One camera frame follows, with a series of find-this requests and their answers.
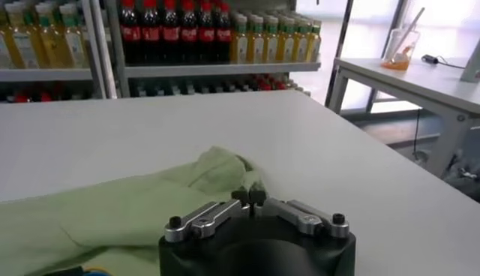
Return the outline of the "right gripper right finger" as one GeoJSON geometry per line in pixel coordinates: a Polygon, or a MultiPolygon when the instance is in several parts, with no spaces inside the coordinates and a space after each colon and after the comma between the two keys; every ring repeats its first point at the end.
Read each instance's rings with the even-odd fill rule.
{"type": "Polygon", "coordinates": [[[276,217],[292,224],[298,232],[315,236],[320,230],[336,239],[350,235],[350,225],[344,214],[328,214],[298,200],[281,201],[268,197],[264,190],[249,192],[256,217],[276,217]]]}

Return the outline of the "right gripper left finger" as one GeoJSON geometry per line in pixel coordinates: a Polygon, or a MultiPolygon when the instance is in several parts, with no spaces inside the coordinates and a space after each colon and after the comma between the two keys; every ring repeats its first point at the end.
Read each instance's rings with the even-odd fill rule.
{"type": "Polygon", "coordinates": [[[228,220],[248,216],[249,202],[245,189],[234,190],[231,199],[226,202],[208,202],[184,217],[173,216],[164,227],[164,239],[169,243],[207,239],[228,220]]]}

